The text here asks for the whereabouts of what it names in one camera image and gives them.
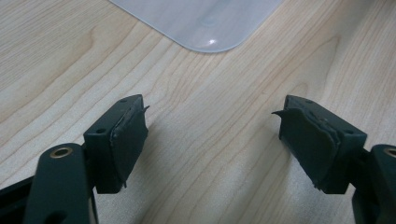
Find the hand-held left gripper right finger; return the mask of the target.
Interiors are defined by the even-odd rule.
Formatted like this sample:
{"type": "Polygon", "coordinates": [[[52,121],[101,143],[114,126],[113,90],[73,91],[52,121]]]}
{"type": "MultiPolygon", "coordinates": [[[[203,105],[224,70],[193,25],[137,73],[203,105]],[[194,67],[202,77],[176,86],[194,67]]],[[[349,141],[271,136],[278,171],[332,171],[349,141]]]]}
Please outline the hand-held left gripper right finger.
{"type": "Polygon", "coordinates": [[[343,194],[351,183],[351,160],[363,152],[367,134],[321,105],[288,95],[277,111],[280,141],[300,163],[314,186],[343,194]]]}

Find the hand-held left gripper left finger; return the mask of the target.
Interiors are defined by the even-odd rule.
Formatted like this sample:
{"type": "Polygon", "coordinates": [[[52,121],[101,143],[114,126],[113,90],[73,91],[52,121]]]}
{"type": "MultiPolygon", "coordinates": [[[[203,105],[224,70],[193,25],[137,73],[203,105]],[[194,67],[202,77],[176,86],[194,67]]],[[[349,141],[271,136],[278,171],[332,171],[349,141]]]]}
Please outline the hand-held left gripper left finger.
{"type": "Polygon", "coordinates": [[[125,97],[83,134],[99,194],[115,194],[126,186],[148,137],[146,110],[141,94],[125,97]]]}

